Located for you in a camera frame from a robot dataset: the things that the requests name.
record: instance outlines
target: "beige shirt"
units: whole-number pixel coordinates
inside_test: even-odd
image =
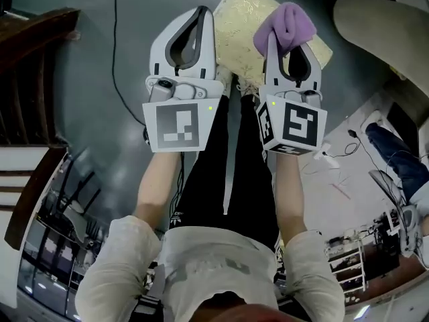
[[[277,308],[273,276],[275,256],[265,245],[233,231],[209,227],[169,230],[163,242],[150,226],[133,216],[114,220],[109,238],[89,268],[76,295],[84,322],[119,322],[136,297],[151,262],[166,268],[163,304],[174,320],[187,322],[206,299],[234,292],[246,303]],[[295,236],[284,255],[290,294],[313,322],[342,321],[344,294],[324,255],[321,236]]]

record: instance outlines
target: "white sleeve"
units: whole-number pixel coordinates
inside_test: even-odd
[[[313,322],[343,321],[344,292],[330,269],[317,231],[305,231],[289,241],[284,266],[288,294],[294,296]]]
[[[76,294],[83,322],[117,322],[127,303],[143,292],[146,270],[161,241],[144,221],[127,216],[112,221],[109,237]]]

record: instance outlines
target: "purple towel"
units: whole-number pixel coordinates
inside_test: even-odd
[[[317,32],[301,7],[295,3],[282,3],[265,19],[253,37],[255,48],[264,57],[267,53],[268,35],[272,30],[282,48],[282,55],[308,42]]]

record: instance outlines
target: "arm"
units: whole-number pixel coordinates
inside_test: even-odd
[[[165,211],[178,158],[155,154],[141,180],[134,216],[112,221],[109,237],[76,294],[82,321],[117,322],[143,293],[147,268],[161,249],[153,229]]]
[[[304,224],[304,192],[298,158],[277,155],[275,182],[277,221],[286,246],[284,266],[290,294],[314,322],[341,322],[344,293],[330,270],[324,240]]]

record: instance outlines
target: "gray floor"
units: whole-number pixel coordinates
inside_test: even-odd
[[[327,131],[363,104],[390,75],[387,66],[343,40],[331,20],[335,0],[277,0],[300,4],[318,28],[318,35],[334,55],[322,74],[323,107],[328,110]],[[117,83],[132,110],[143,118],[141,103],[149,74],[149,49],[153,39],[177,15],[220,0],[118,0]],[[111,79],[113,0],[13,0],[13,6],[34,13],[59,7],[82,10],[77,25],[82,38],[63,47],[58,56],[55,94],[56,123],[73,154],[82,153],[82,171],[92,168],[102,194],[91,214],[109,222],[132,213],[139,180],[151,151],[142,129],[122,106]],[[230,154],[239,126],[239,100],[231,101]],[[194,154],[186,156],[186,171]],[[233,175],[228,163],[227,186]]]

